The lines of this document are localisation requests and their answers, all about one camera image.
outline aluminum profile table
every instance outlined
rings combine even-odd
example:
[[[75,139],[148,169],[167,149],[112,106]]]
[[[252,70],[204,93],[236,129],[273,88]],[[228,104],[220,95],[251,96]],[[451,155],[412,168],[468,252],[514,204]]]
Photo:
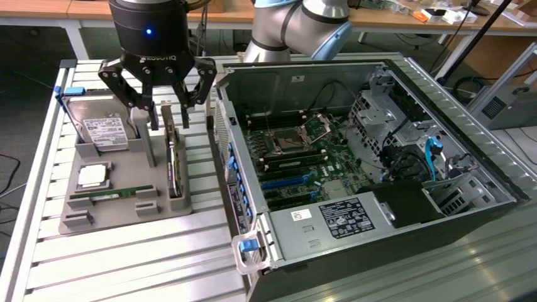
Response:
[[[101,61],[79,61],[60,69],[56,85],[105,89]],[[140,82],[129,73],[135,88]],[[191,72],[189,89],[199,77]],[[153,91],[155,102],[172,100],[171,87]],[[0,301],[244,301],[235,269],[231,231],[216,178],[205,126],[205,107],[191,114],[185,136],[193,214],[97,232],[57,232],[67,181],[75,156],[73,125],[51,98],[28,188],[0,280]]]
[[[393,58],[400,60],[401,56],[393,54]],[[236,58],[220,57],[217,62],[236,62]],[[79,61],[76,68],[61,69],[56,84],[104,88],[96,75],[99,63]],[[125,76],[139,87],[132,76]],[[189,88],[195,82],[191,73]],[[177,102],[169,88],[155,89],[155,100],[163,99]],[[180,124],[180,108],[173,109]],[[203,108],[197,107],[191,129],[181,130],[187,135],[193,214],[61,236],[57,224],[75,132],[51,98],[0,276],[0,301],[245,301],[204,121]],[[537,138],[537,130],[528,131]],[[525,160],[500,134],[501,143]],[[510,301],[537,289],[536,234],[537,203],[532,201],[455,244],[279,302]]]

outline blue plastic clip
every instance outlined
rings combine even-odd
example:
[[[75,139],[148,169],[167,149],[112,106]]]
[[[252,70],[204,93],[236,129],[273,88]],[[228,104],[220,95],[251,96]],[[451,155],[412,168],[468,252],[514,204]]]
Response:
[[[241,253],[253,252],[260,248],[260,244],[256,239],[243,240],[239,244],[239,250]]]
[[[83,96],[85,94],[84,87],[68,87],[64,90],[64,96]]]
[[[428,141],[425,142],[425,160],[428,161],[433,181],[436,181],[436,169],[432,157],[433,154],[440,155],[443,149],[444,145],[439,139],[436,137],[429,137]]]
[[[228,169],[233,168],[233,164],[235,164],[235,156],[229,157]]]

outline blue cable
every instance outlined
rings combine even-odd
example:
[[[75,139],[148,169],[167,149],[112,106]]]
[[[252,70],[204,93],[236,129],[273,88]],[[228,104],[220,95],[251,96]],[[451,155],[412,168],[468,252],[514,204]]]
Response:
[[[439,139],[436,137],[429,137],[428,141],[425,142],[425,160],[428,161],[429,164],[433,181],[436,181],[436,169],[432,156],[433,154],[440,154],[443,148],[444,145],[439,141]]]

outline wooden desk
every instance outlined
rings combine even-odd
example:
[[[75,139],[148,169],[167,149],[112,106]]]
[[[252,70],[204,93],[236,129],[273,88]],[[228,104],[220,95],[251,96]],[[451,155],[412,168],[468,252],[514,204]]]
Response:
[[[417,3],[408,3],[409,6],[417,6]],[[496,6],[483,4],[491,11],[495,11]],[[108,0],[97,1],[72,1],[68,10],[69,18],[75,19],[93,19],[93,20],[111,20],[112,15],[108,7]],[[191,13],[189,21],[199,21],[201,14]],[[252,23],[253,22],[253,5],[249,0],[227,0],[225,12],[208,14],[208,20],[217,23]],[[419,31],[455,31],[459,25],[449,25],[447,23],[421,23],[415,17],[403,14],[393,14],[388,10],[373,9],[352,9],[351,10],[351,23],[360,30],[361,28],[375,28],[375,31],[387,32],[405,32],[407,30]],[[488,17],[479,17],[476,23],[463,25],[463,31],[477,31],[485,24]],[[501,16],[491,28],[491,32],[509,31],[509,32],[528,32],[536,29],[524,28],[512,22],[508,18]]]
[[[72,0],[0,0],[0,16],[67,18]]]
[[[409,6],[417,6],[416,2],[405,2]],[[496,6],[481,4],[492,12]],[[225,12],[208,14],[208,28],[223,30],[248,30],[252,28],[255,9],[251,0],[225,0]],[[189,13],[189,27],[196,28],[200,21],[200,13]],[[108,0],[75,1],[75,0],[0,0],[0,25],[32,25],[60,26],[65,28],[73,51],[79,59],[88,59],[80,29],[83,27],[113,27]],[[409,15],[393,14],[391,11],[373,9],[352,9],[351,23],[355,30],[363,33],[429,33],[449,35],[457,30],[459,25],[447,23],[421,23]],[[460,34],[464,36],[457,47],[452,51],[451,59],[441,71],[445,71],[451,63],[459,57],[472,37],[485,24],[488,17],[480,16],[476,23],[463,25]],[[537,36],[537,29],[524,28],[501,16],[491,27],[487,35],[492,36]]]

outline power supply label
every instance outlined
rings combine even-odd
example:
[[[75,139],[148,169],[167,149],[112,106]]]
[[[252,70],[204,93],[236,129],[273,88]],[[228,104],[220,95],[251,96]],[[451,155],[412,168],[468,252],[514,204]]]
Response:
[[[373,222],[357,198],[325,204],[319,209],[336,239],[375,230]]]

